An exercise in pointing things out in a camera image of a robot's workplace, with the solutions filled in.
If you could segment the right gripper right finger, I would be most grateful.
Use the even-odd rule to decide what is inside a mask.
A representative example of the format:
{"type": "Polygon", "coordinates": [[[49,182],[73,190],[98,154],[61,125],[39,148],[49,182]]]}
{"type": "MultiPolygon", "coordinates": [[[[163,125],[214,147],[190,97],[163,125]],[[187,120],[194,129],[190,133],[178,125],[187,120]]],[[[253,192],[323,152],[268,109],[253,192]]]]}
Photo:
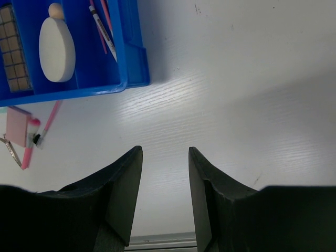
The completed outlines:
{"type": "Polygon", "coordinates": [[[335,251],[335,187],[257,191],[195,147],[188,170],[198,251],[335,251]]]}

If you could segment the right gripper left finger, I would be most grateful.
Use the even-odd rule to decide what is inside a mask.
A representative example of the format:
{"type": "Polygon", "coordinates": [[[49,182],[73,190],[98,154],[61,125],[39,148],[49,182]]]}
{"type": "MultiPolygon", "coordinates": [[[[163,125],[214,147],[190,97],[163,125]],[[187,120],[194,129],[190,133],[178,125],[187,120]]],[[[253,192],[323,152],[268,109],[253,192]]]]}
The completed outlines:
{"type": "Polygon", "coordinates": [[[135,146],[58,191],[1,186],[1,251],[124,251],[142,173],[135,146]]]}

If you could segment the pink pouch with brush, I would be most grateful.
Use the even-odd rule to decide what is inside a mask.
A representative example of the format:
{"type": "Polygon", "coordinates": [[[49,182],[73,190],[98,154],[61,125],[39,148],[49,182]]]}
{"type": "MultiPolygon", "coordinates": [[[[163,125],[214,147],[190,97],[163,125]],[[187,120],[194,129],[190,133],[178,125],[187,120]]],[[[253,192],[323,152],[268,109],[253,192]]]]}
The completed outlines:
{"type": "Polygon", "coordinates": [[[15,106],[7,108],[6,134],[7,140],[25,148],[27,146],[27,126],[32,118],[31,113],[15,106]]]}

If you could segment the eyeshadow palette clear case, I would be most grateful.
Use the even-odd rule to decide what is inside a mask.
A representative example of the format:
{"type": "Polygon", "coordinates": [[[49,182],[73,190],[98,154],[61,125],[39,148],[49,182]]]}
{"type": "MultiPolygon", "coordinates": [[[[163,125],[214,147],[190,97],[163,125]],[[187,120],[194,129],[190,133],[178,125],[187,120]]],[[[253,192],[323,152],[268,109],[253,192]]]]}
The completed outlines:
{"type": "Polygon", "coordinates": [[[1,55],[10,91],[31,90],[32,83],[22,40],[16,24],[14,9],[10,4],[1,7],[1,55]]]}

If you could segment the round beige powder puff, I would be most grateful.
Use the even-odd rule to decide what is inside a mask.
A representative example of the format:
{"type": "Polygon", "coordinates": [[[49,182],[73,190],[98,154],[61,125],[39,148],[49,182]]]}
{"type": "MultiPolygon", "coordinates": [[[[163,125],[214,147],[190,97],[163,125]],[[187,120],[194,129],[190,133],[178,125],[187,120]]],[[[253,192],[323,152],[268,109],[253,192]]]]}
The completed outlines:
{"type": "Polygon", "coordinates": [[[75,70],[75,45],[67,24],[57,18],[44,20],[39,34],[39,59],[51,82],[69,81],[75,70]]]}

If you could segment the clear white pencil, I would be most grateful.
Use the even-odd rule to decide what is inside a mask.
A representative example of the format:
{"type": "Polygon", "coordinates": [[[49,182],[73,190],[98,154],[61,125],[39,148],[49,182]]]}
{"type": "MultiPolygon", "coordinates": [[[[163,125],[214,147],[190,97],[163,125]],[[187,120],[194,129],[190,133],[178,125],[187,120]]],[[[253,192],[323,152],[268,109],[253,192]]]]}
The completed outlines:
{"type": "Polygon", "coordinates": [[[98,30],[100,31],[100,34],[102,35],[102,37],[103,37],[106,45],[108,46],[108,48],[109,48],[112,56],[114,57],[115,61],[118,62],[117,61],[117,54],[116,54],[116,51],[115,51],[116,50],[115,46],[114,46],[114,44],[112,42],[112,39],[108,35],[108,32],[105,29],[105,27],[104,27],[104,25],[103,25],[103,23],[102,23],[99,15],[97,13],[97,10],[95,9],[95,7],[92,4],[90,4],[89,9],[90,9],[90,12],[91,12],[91,14],[92,14],[92,16],[94,18],[94,21],[96,22],[96,24],[98,26],[98,30]]]}

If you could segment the beige makeup sponge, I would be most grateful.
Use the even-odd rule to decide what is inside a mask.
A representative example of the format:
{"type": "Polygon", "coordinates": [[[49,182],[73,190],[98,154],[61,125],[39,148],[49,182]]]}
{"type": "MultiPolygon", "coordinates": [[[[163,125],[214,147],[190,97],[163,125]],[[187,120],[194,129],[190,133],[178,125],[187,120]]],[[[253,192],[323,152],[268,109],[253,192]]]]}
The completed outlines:
{"type": "Polygon", "coordinates": [[[63,8],[59,3],[51,3],[48,7],[48,14],[51,18],[65,19],[63,8]]]}

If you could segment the pink thin brush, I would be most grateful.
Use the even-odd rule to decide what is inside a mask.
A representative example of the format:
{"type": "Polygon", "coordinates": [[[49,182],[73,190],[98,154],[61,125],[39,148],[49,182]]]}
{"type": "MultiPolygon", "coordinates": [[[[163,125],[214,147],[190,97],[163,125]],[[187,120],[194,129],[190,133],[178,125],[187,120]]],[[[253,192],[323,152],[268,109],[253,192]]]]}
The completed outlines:
{"type": "Polygon", "coordinates": [[[110,18],[110,14],[109,14],[109,8],[108,8],[108,3],[106,0],[101,0],[100,1],[108,27],[109,27],[109,31],[112,35],[113,38],[113,30],[112,30],[112,23],[111,23],[111,18],[110,18]]]}

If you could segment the pink lip brush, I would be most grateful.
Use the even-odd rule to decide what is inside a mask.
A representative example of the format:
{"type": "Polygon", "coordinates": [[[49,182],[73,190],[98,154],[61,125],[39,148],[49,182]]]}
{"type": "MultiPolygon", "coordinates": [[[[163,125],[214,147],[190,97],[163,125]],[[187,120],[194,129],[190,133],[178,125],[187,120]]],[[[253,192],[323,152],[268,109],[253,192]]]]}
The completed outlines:
{"type": "MultiPolygon", "coordinates": [[[[95,8],[93,0],[90,0],[89,2],[90,2],[90,5],[92,5],[95,8]]],[[[99,37],[100,37],[100,40],[101,40],[101,43],[102,43],[102,48],[103,48],[104,54],[107,54],[108,52],[107,52],[107,48],[106,48],[106,45],[105,45],[105,41],[104,41],[103,35],[102,35],[98,25],[97,25],[97,31],[98,31],[98,34],[99,34],[99,37]]]]}

